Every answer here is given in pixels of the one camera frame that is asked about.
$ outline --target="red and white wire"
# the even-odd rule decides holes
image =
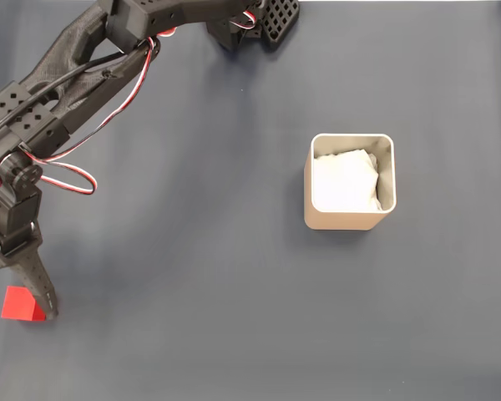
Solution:
[[[96,179],[91,174],[89,174],[86,170],[77,167],[76,165],[70,165],[69,163],[62,163],[59,161],[45,161],[32,155],[24,148],[21,149],[23,149],[23,152],[26,155],[28,155],[30,159],[32,159],[36,163],[39,163],[40,165],[55,165],[56,167],[61,167],[63,169],[72,171],[73,173],[82,176],[85,180],[89,181],[89,184],[91,184],[91,188],[82,188],[80,186],[67,184],[66,182],[56,180],[55,178],[52,177],[47,177],[46,175],[43,175],[41,177],[41,180],[43,180],[44,182],[48,182],[49,184],[55,185],[63,190],[71,190],[72,192],[76,192],[77,194],[82,194],[82,195],[92,195],[99,186]]]
[[[245,15],[247,18],[250,19],[250,21],[252,22],[252,25],[244,25],[242,23],[237,23],[235,21],[230,21],[230,23],[234,24],[236,27],[239,27],[241,29],[253,29],[253,27],[256,26],[256,17],[253,13],[251,13],[250,11],[244,11],[243,12],[243,15]]]
[[[160,32],[156,36],[158,38],[170,38],[171,36],[173,36],[175,34],[175,32],[176,32],[176,27],[171,28],[167,31]]]
[[[80,140],[78,143],[76,143],[76,145],[73,145],[64,151],[59,152],[56,155],[50,156],[50,157],[44,159],[44,161],[55,161],[55,160],[61,159],[62,157],[65,157],[66,155],[69,155],[71,152],[73,152],[78,147],[83,145],[85,142],[90,140],[93,137],[93,135],[98,133],[103,127],[105,127],[109,123],[109,121],[114,119],[114,117],[117,114],[122,113],[123,110],[126,109],[130,103],[132,103],[132,101],[135,99],[135,96],[137,96],[137,93],[141,89],[141,86],[143,86],[144,79],[146,78],[147,73],[149,72],[150,60],[152,59],[152,52],[154,50],[155,45],[154,45],[154,40],[152,40],[152,38],[149,38],[148,41],[149,41],[150,49],[149,49],[149,52],[147,53],[147,58],[144,62],[144,66],[143,66],[143,69],[141,70],[141,74],[139,75],[139,79],[137,80],[137,83],[135,84],[134,88],[132,89],[132,92],[128,95],[128,98],[126,98],[126,100],[117,109],[115,109],[115,111],[113,113],[111,113],[108,117],[106,117],[104,119],[104,121],[102,121],[102,123],[100,123],[100,125],[91,134],[87,135],[85,138]]]
[[[46,175],[43,175],[41,177],[41,180],[48,182],[49,184],[55,185],[59,188],[62,188],[64,190],[71,190],[72,192],[76,192],[76,193],[83,194],[83,195],[92,195],[96,191],[96,189],[98,187],[98,183],[97,183],[96,179],[91,174],[89,174],[86,170],[81,169],[80,167],[77,167],[76,165],[70,165],[68,163],[57,162],[55,160],[61,159],[62,157],[69,155],[71,152],[76,150],[79,146],[83,145],[91,137],[93,137],[93,135],[95,135],[104,126],[106,126],[108,124],[108,122],[111,121],[117,114],[121,113],[124,109],[126,109],[129,106],[130,103],[132,103],[132,101],[135,99],[135,96],[137,95],[137,93],[141,89],[141,86],[143,85],[143,82],[146,78],[147,72],[149,71],[150,61],[152,59],[152,52],[154,51],[155,43],[154,43],[154,40],[152,38],[148,38],[148,42],[149,42],[149,52],[147,53],[147,57],[146,57],[146,60],[144,62],[143,69],[141,70],[141,74],[139,75],[139,79],[138,79],[137,83],[135,84],[134,89],[132,90],[132,92],[130,93],[128,98],[126,98],[126,100],[113,113],[111,113],[108,117],[106,117],[104,119],[104,121],[102,121],[102,123],[100,123],[100,125],[91,134],[87,135],[85,138],[80,140],[76,145],[71,146],[67,150],[64,150],[63,152],[60,152],[56,155],[53,155],[53,156],[45,158],[45,159],[39,159],[37,156],[32,155],[28,150],[21,148],[23,150],[23,152],[26,153],[26,155],[28,155],[28,157],[30,157],[36,163],[39,163],[41,165],[55,165],[57,167],[64,168],[66,170],[72,171],[73,173],[82,176],[85,180],[89,181],[89,183],[91,184],[91,188],[86,189],[86,188],[81,188],[81,187],[76,186],[76,185],[70,185],[70,184],[67,184],[66,182],[56,180],[52,177],[47,177]]]

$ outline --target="beige container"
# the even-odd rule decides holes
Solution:
[[[320,211],[313,201],[314,159],[364,149],[377,157],[377,198],[382,211]],[[395,208],[395,157],[392,139],[383,134],[319,134],[310,146],[304,168],[304,220],[314,230],[371,230]]]

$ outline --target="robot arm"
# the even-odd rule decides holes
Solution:
[[[270,1],[98,0],[61,32],[29,76],[0,91],[0,268],[10,267],[20,276],[47,319],[57,316],[58,303],[38,255],[41,190],[36,184],[43,169],[29,156],[52,156],[141,73],[145,59],[158,55],[157,33],[194,22],[221,26]],[[231,29],[229,35],[238,34],[237,27]],[[105,39],[122,54],[90,61]],[[57,103],[50,109],[46,104],[51,100]]]

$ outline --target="black 3d-printed part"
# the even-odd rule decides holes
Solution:
[[[299,18],[299,2],[268,0],[263,8],[260,8],[260,5],[261,2],[257,2],[249,8],[249,11],[258,18],[254,29],[244,30],[224,19],[206,23],[208,33],[231,52],[240,47],[243,38],[262,38],[267,47],[276,50]]]
[[[139,40],[179,27],[243,13],[255,0],[99,0],[107,36],[126,53]]]
[[[29,97],[30,93],[23,85],[11,82],[0,92],[0,119]],[[69,138],[67,130],[56,119],[56,116],[40,103],[34,104],[23,114],[18,115],[8,124],[8,128],[18,137],[18,140],[12,139],[11,145],[14,146],[21,142],[28,143],[39,133],[46,132],[47,145],[48,142],[53,142],[51,151],[55,151],[57,149],[55,144],[64,144]],[[0,160],[14,149],[11,145],[0,146]]]
[[[270,0],[261,21],[261,36],[270,48],[276,49],[282,43],[299,18],[299,11],[297,0]]]

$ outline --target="wire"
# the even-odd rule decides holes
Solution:
[[[73,150],[76,150],[79,146],[83,145],[91,137],[93,137],[93,135],[95,135],[97,132],[99,132],[117,114],[121,113],[124,109],[126,109],[129,106],[130,103],[132,103],[132,101],[135,99],[135,96],[137,95],[137,93],[141,89],[141,86],[143,85],[143,82],[146,78],[147,72],[149,71],[150,61],[152,60],[152,52],[154,51],[154,48],[155,48],[154,40],[152,38],[148,38],[147,40],[149,42],[150,49],[149,49],[149,52],[147,53],[147,57],[146,57],[146,60],[144,62],[143,69],[141,70],[141,74],[139,75],[139,79],[138,79],[137,83],[135,84],[134,89],[132,90],[132,92],[130,93],[128,98],[126,98],[126,100],[113,113],[111,113],[108,117],[106,117],[104,119],[104,121],[102,121],[102,123],[100,123],[100,125],[93,132],[91,132],[91,134],[87,135],[85,138],[80,140],[76,145],[71,146],[67,150],[60,152],[56,155],[53,155],[51,157],[45,158],[45,159],[39,159],[37,156],[32,155],[27,149],[25,149],[24,146],[21,146],[22,151],[24,153],[26,153],[26,155],[28,157],[30,157],[36,163],[39,163],[41,165],[54,165],[54,166],[61,167],[61,168],[64,168],[66,170],[72,171],[73,173],[78,174],[78,175],[82,176],[85,180],[87,180],[91,184],[91,188],[85,189],[85,188],[81,188],[81,187],[76,186],[76,185],[70,185],[70,184],[67,184],[63,181],[56,180],[56,179],[51,178],[51,177],[47,177],[46,175],[43,175],[41,177],[41,180],[48,182],[51,185],[55,185],[58,188],[62,188],[64,190],[71,190],[72,192],[76,192],[76,193],[82,194],[82,195],[92,195],[96,191],[96,189],[98,187],[98,183],[97,183],[96,179],[91,174],[89,174],[86,170],[81,169],[80,167],[77,167],[76,165],[70,165],[68,163],[62,163],[62,162],[58,162],[55,160],[61,159],[62,157],[70,154]]]
[[[176,27],[171,28],[167,31],[160,32],[156,36],[158,38],[170,38],[171,36],[173,36],[175,34],[175,32],[176,32]]]
[[[9,124],[15,117],[17,117],[20,113],[22,113],[25,109],[27,109],[30,106],[33,106],[36,104],[45,94],[48,94],[52,90],[56,89],[59,85],[67,82],[68,80],[76,77],[77,75],[80,75],[81,73],[85,72],[88,69],[91,69],[93,67],[97,67],[102,64],[109,63],[111,61],[116,60],[117,58],[122,57],[122,53],[113,53],[110,54],[109,56],[105,56],[102,58],[97,58],[96,60],[89,61],[85,64],[80,65],[79,67],[69,71],[65,75],[59,77],[58,79],[54,80],[52,83],[48,84],[41,90],[39,90],[36,94],[33,94],[30,96],[28,99],[26,99],[24,102],[22,102],[19,106],[17,106],[15,109],[10,111],[5,117],[0,119],[0,129],[2,129],[4,126]]]
[[[43,159],[39,159],[38,157],[32,155],[28,150],[24,149],[23,146],[21,146],[21,150],[30,159],[32,159],[36,163],[39,163],[40,165],[55,165],[56,167],[61,167],[61,168],[64,168],[66,170],[72,171],[75,174],[80,175],[81,177],[83,177],[84,179],[89,181],[89,183],[91,184],[91,188],[86,189],[86,188],[82,188],[82,187],[79,187],[76,185],[67,184],[66,182],[56,180],[55,178],[52,178],[52,177],[47,177],[46,175],[41,176],[41,180],[48,182],[51,185],[55,185],[58,188],[61,188],[64,190],[71,190],[72,192],[76,192],[76,193],[82,194],[82,195],[92,195],[96,191],[97,187],[99,186],[96,179],[91,174],[89,174],[86,170],[77,167],[76,165],[70,165],[68,163],[61,163],[59,161],[45,161]]]
[[[141,89],[141,86],[143,86],[143,82],[147,76],[147,72],[149,71],[150,61],[152,59],[152,51],[154,50],[154,46],[155,46],[154,40],[152,40],[152,38],[148,38],[147,40],[149,41],[150,49],[149,49],[149,52],[147,53],[147,58],[144,62],[144,66],[143,66],[143,69],[141,70],[141,74],[139,76],[139,79],[138,79],[137,83],[135,84],[134,89],[132,89],[132,92],[129,94],[128,98],[126,98],[126,100],[117,109],[115,109],[113,113],[111,113],[108,117],[106,117],[104,119],[104,121],[102,121],[102,123],[100,123],[100,125],[93,132],[91,132],[89,135],[87,135],[85,138],[83,138],[82,140],[80,140],[75,145],[71,146],[70,148],[68,148],[62,152],[59,152],[56,155],[50,156],[46,159],[43,159],[44,161],[55,161],[55,160],[61,159],[62,157],[66,156],[66,155],[69,155],[71,152],[73,152],[78,147],[83,145],[85,142],[90,140],[93,137],[93,135],[97,134],[103,127],[105,127],[109,123],[109,121],[114,119],[114,117],[117,114],[122,113],[124,111],[124,109],[126,109],[129,106],[129,104],[132,103],[132,101],[135,99],[135,96],[137,95],[137,93]]]
[[[250,11],[244,11],[243,12],[243,15],[245,15],[247,18],[250,19],[250,21],[252,22],[252,25],[243,25],[242,23],[236,23],[234,21],[230,21],[230,23],[234,24],[236,27],[239,27],[241,29],[253,29],[253,27],[256,26],[256,17],[253,13],[251,13]]]

